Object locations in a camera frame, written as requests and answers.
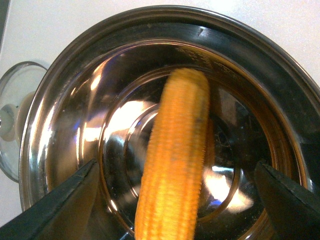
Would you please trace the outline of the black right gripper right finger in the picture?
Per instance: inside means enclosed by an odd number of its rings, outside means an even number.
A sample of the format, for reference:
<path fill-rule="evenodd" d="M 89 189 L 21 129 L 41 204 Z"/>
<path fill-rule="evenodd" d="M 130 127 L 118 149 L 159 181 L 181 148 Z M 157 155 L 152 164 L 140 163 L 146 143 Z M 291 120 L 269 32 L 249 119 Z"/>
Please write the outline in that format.
<path fill-rule="evenodd" d="M 281 240 L 320 238 L 320 197 L 268 164 L 254 170 L 259 197 Z"/>

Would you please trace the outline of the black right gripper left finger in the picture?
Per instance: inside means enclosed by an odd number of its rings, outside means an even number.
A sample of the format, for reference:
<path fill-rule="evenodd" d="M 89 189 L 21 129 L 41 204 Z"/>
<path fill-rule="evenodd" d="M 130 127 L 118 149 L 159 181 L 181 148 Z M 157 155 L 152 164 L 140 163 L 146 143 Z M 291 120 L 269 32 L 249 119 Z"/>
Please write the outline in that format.
<path fill-rule="evenodd" d="M 100 165 L 90 160 L 29 209 L 0 228 L 2 240 L 80 240 L 96 199 Z"/>

